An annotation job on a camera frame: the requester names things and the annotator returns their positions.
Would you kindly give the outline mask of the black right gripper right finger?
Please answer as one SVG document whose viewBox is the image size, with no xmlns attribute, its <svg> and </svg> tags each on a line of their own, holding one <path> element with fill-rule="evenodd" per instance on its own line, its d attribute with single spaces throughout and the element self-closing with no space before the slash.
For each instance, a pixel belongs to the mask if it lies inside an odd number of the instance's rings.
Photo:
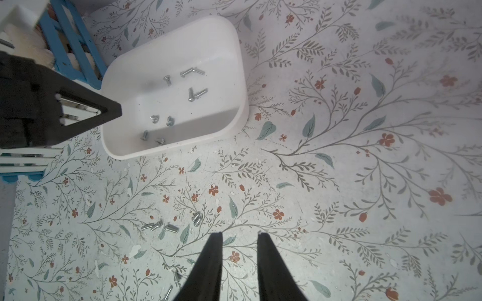
<svg viewBox="0 0 482 301">
<path fill-rule="evenodd" d="M 260 300 L 307 300 L 268 233 L 258 235 L 257 269 Z"/>
</svg>

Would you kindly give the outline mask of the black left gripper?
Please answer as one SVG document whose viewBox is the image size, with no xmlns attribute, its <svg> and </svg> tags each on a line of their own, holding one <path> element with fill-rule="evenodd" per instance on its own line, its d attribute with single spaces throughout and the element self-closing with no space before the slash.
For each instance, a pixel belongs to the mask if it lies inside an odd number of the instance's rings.
<svg viewBox="0 0 482 301">
<path fill-rule="evenodd" d="M 121 104 L 34 60 L 1 52 L 1 148 L 60 144 L 120 118 Z"/>
</svg>

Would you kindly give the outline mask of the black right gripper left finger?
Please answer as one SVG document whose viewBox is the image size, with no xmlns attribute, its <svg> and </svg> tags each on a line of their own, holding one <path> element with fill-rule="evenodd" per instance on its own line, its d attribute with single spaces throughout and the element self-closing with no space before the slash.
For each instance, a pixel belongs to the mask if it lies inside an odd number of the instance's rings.
<svg viewBox="0 0 482 301">
<path fill-rule="evenodd" d="M 174 300 L 219 300 L 222 278 L 222 233 L 212 233 Z"/>
</svg>

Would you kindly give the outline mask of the white plastic storage box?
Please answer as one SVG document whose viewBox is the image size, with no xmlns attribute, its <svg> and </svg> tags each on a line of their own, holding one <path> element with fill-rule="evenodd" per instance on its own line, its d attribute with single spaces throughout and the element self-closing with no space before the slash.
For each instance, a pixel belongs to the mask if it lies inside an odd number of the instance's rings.
<svg viewBox="0 0 482 301">
<path fill-rule="evenodd" d="M 180 73 L 197 67 L 182 78 Z M 164 77 L 171 77 L 169 87 Z M 189 102 L 194 94 L 208 89 Z M 249 101 L 244 64 L 234 25 L 206 16 L 116 58 L 108 67 L 101 94 L 121 104 L 122 116 L 100 128 L 102 144 L 119 160 L 148 156 L 192 144 L 231 137 L 244 127 Z M 150 117 L 159 115 L 153 124 Z M 175 125 L 167 127 L 167 117 Z M 149 140 L 141 140 L 143 132 Z M 158 145 L 163 138 L 165 145 Z"/>
</svg>

